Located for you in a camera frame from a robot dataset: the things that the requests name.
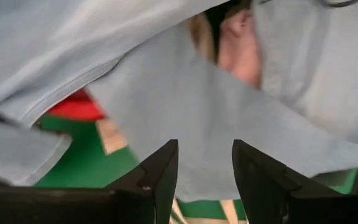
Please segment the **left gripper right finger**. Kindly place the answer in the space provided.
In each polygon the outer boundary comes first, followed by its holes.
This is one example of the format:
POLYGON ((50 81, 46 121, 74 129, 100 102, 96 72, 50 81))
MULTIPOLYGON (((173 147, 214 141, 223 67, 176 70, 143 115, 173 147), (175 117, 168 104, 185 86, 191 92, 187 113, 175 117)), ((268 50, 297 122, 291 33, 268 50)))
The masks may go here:
POLYGON ((250 224, 358 224, 358 194, 341 194, 239 139, 232 163, 250 224))

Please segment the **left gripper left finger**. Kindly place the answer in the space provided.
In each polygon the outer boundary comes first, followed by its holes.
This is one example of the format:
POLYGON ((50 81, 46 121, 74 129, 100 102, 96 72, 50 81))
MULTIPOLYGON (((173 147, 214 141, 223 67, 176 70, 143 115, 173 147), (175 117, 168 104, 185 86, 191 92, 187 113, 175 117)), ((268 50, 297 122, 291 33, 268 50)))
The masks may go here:
POLYGON ((13 187, 0 180, 0 223, 168 223, 177 173, 178 141, 171 139, 101 189, 13 187))

